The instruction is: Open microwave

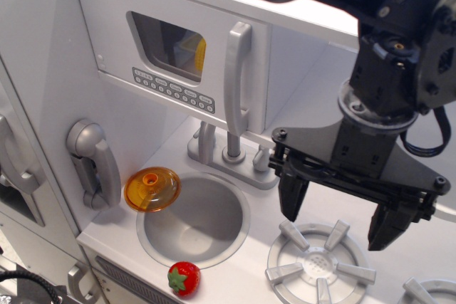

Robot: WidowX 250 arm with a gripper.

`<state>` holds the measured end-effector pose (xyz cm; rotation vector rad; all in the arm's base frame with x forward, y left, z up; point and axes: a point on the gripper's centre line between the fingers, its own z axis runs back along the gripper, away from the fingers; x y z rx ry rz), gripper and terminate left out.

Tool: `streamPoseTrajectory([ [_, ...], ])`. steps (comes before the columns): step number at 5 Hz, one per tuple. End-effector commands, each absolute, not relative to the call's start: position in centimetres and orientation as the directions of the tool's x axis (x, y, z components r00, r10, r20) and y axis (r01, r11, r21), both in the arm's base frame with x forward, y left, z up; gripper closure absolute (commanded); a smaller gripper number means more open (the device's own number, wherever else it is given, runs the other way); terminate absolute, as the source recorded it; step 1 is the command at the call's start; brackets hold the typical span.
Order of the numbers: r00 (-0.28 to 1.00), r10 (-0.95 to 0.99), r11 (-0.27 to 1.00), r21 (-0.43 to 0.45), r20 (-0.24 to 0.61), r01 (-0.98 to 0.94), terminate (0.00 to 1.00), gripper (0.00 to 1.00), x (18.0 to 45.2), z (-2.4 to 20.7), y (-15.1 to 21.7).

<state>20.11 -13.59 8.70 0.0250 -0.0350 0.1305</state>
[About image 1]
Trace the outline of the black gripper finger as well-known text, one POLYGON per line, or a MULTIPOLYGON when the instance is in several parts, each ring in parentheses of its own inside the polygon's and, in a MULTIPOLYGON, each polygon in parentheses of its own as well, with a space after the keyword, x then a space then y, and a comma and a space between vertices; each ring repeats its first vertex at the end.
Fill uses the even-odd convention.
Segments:
POLYGON ((289 220, 295 221, 307 189, 309 180, 291 174, 283 174, 279 181, 279 201, 282 214, 289 220))
POLYGON ((379 204, 372 216, 368 232, 368 250, 382 251, 399 238, 415 218, 414 208, 399 204, 379 204))

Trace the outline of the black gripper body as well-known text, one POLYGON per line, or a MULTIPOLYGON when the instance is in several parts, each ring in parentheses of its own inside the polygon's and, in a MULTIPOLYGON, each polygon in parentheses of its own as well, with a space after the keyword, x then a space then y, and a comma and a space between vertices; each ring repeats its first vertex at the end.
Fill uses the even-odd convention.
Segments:
POLYGON ((372 135, 347 119, 326 127, 278 127, 269 166, 279 178, 291 174, 356 197, 414 208, 414 222, 429 219, 449 181, 396 142, 396 135, 372 135))

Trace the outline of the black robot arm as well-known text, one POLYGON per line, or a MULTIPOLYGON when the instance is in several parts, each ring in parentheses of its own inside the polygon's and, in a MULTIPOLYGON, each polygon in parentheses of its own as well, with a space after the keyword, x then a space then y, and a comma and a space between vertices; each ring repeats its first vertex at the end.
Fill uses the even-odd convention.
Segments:
POLYGON ((455 0, 314 1, 357 18, 359 51, 338 96, 340 121, 273 131, 281 211, 294 221, 310 182, 372 201, 368 247, 381 251, 430 219, 450 190, 420 159, 439 155, 452 135, 455 0))

